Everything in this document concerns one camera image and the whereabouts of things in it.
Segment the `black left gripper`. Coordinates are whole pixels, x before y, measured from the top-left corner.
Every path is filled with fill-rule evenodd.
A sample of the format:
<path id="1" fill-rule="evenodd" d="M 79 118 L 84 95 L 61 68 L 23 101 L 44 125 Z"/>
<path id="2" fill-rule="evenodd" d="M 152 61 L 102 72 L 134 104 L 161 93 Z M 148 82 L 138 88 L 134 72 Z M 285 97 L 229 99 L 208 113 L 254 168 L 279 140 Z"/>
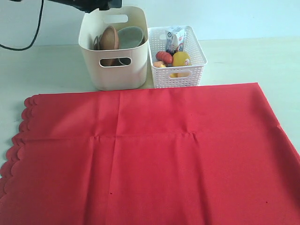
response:
<path id="1" fill-rule="evenodd" d="M 122 0 L 51 0 L 63 5 L 72 6 L 85 13 L 91 13 L 98 9 L 99 11 L 107 11 L 111 8 L 121 8 Z"/>

